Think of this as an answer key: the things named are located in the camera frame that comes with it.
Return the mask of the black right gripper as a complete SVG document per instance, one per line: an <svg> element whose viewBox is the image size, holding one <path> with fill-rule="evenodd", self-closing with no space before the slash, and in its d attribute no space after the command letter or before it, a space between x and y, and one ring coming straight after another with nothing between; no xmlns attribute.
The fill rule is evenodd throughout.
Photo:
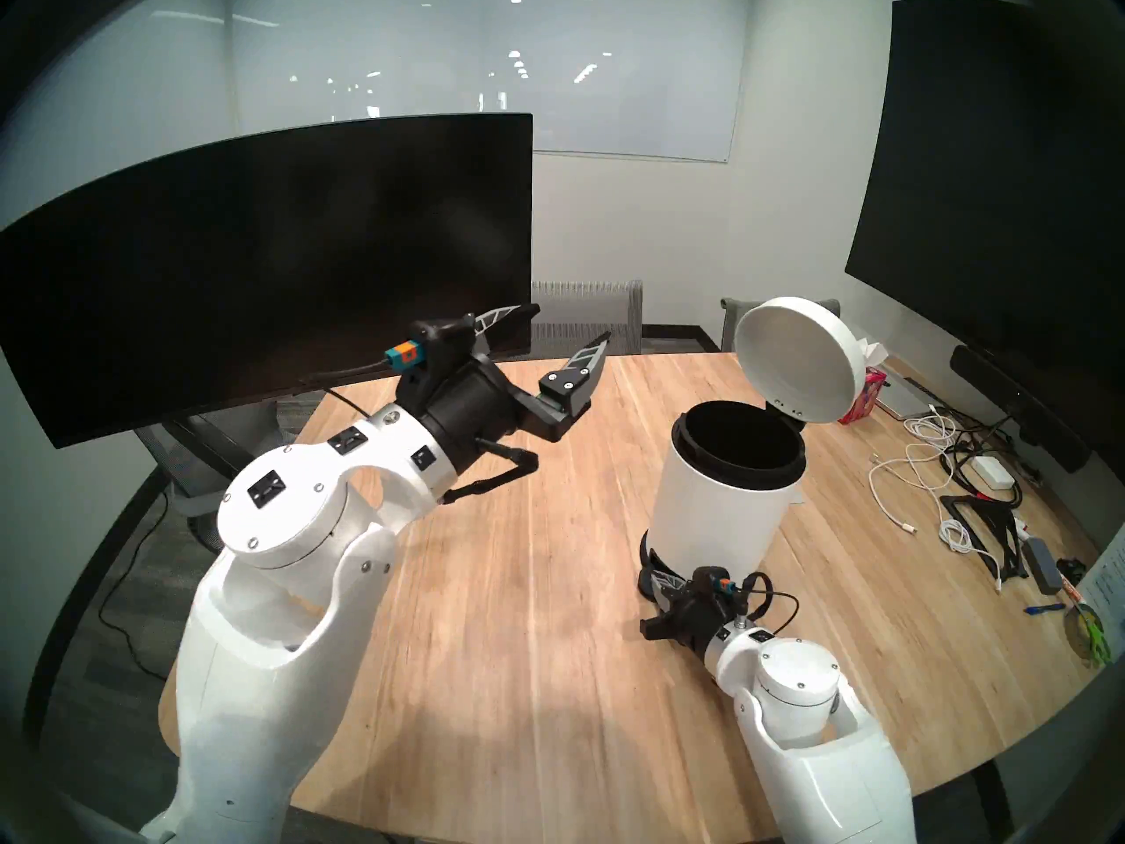
<svg viewBox="0 0 1125 844"><path fill-rule="evenodd" d="M658 608L639 621L641 637L678 643L700 661L716 635L736 620L742 601L740 585L729 578L683 580L658 568L641 568L641 595Z"/></svg>

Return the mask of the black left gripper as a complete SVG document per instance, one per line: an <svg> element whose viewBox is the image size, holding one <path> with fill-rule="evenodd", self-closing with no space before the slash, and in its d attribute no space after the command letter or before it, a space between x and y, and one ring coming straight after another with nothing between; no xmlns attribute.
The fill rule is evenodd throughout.
<svg viewBox="0 0 1125 844"><path fill-rule="evenodd" d="M470 354L512 359L529 354L531 322L539 304L495 308L474 318ZM470 359L438 385L426 398L414 399L413 417L452 465L472 465L516 431L549 442L559 441L591 405L601 378L611 331L583 345L562 368L540 378L539 395L514 385L490 361Z"/></svg>

